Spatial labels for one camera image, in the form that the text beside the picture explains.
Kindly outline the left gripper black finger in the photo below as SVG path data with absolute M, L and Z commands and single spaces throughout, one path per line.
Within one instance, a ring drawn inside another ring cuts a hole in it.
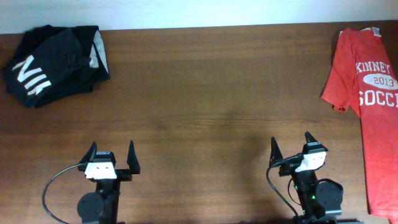
M 133 140 L 130 140 L 130 143 L 129 143 L 129 150 L 128 150 L 126 162 L 129 166 L 129 170 L 130 170 L 131 174 L 140 174 L 141 173 L 141 167 L 137 160 Z
M 96 154 L 96 152 L 97 152 L 97 144 L 96 144 L 95 141 L 93 141 L 93 143 L 90 146 L 88 152 L 80 160 L 80 164 L 85 164 L 85 163 L 89 163 L 90 161 L 92 161 L 94 156 L 95 156 L 95 154 Z

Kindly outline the red soccer t-shirt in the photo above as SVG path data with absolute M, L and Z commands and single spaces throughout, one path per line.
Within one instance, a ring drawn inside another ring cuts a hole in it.
M 321 98 L 359 117 L 368 212 L 397 223 L 397 78 L 377 27 L 339 33 Z

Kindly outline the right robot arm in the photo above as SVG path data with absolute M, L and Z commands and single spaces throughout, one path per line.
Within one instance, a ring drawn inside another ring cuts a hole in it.
M 328 149 L 308 131 L 302 152 L 284 158 L 277 141 L 271 138 L 271 154 L 266 179 L 274 192 L 293 211 L 293 223 L 337 223 L 342 214 L 343 186 L 331 179 L 318 179 L 316 171 L 325 165 Z M 289 176 L 298 195 L 303 213 L 300 215 L 290 202 L 276 189 L 269 172 L 278 168 L 279 176 Z

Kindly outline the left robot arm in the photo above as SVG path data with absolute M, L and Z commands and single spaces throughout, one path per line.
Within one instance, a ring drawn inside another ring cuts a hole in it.
M 82 223 L 117 224 L 121 183 L 130 182 L 133 175 L 141 173 L 134 142 L 127 152 L 127 169 L 116 168 L 116 158 L 111 151 L 101 152 L 94 142 L 81 159 L 78 170 L 96 184 L 96 189 L 81 197 L 77 213 Z

